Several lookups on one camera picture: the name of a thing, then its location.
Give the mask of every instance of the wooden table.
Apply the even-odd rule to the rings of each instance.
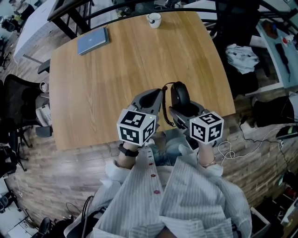
[[[53,52],[50,105],[60,150],[119,140],[116,122],[139,93],[182,81],[190,98],[221,116],[235,113],[229,83],[196,12],[162,13],[158,29],[146,16],[108,25],[111,43],[77,54],[78,38]],[[170,106],[170,92],[167,92]],[[170,129],[160,111],[161,130]]]

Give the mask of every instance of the bracelet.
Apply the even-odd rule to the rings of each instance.
[[[216,164],[216,162],[215,162],[215,158],[213,159],[213,161],[211,162],[211,163],[209,163],[209,164],[206,164],[206,165],[201,165],[202,167],[204,167],[204,168],[207,168],[207,167],[209,167],[210,165],[215,165]]]

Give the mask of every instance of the striped shirt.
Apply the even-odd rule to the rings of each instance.
[[[111,180],[103,181],[89,214],[108,208],[89,237],[154,238],[166,226],[176,237],[232,238],[232,222],[243,238],[250,237],[247,200],[240,188],[216,175],[216,166],[201,167],[196,154],[177,157],[163,189],[165,178],[149,147],[140,151],[132,170],[108,165]]]

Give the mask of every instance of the jeans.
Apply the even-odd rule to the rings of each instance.
[[[182,144],[187,147],[189,147],[189,145],[185,136],[178,129],[164,131],[164,133],[166,135],[165,152],[160,152],[154,144],[149,145],[149,147],[152,149],[156,166],[174,166],[177,157],[181,156],[181,153],[178,150],[179,145]]]

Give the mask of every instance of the wooden floor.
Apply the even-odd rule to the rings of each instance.
[[[40,61],[50,58],[51,52],[58,46],[68,41],[68,38],[59,30],[50,33],[47,39],[41,40],[31,56]],[[14,52],[16,37],[12,38],[11,51]],[[0,73],[0,79],[13,73],[19,77],[33,82],[48,80],[48,74],[37,74],[38,64],[21,60],[17,66],[13,59],[7,65],[7,70]],[[285,95],[284,90],[275,90],[260,96],[263,100],[270,100]],[[224,124],[224,140],[232,143],[232,150],[236,155],[247,154],[254,151],[259,143],[245,141],[239,130],[239,118],[244,114],[251,114],[250,99],[242,98],[235,101],[237,113],[228,116]],[[272,129],[284,125],[273,125],[264,128],[249,128],[243,125],[247,138],[263,139]],[[268,139],[274,140],[278,130],[274,130]],[[21,208],[27,208],[29,214],[37,224],[40,224],[45,216],[51,219],[61,219],[68,216],[65,203],[70,202],[81,210],[85,199],[100,187],[100,179],[105,177],[105,164],[113,160],[119,153],[119,142],[103,145],[78,148],[68,151],[57,151],[54,138],[38,138],[34,130],[27,137],[30,138],[33,148],[22,146],[21,154],[28,157],[24,162],[28,169],[23,172],[18,168],[17,172],[6,179],[9,188],[16,196]],[[223,146],[223,151],[228,151],[228,145]],[[283,152],[292,171],[298,169],[298,139],[289,139],[284,142]],[[223,157],[215,149],[216,159]],[[277,180],[286,170],[286,164],[276,143],[264,142],[260,148],[246,157],[227,159],[224,164],[224,177],[241,187],[250,203],[258,205],[264,198],[273,194],[277,189]],[[75,208],[69,205],[71,212],[77,214]]]

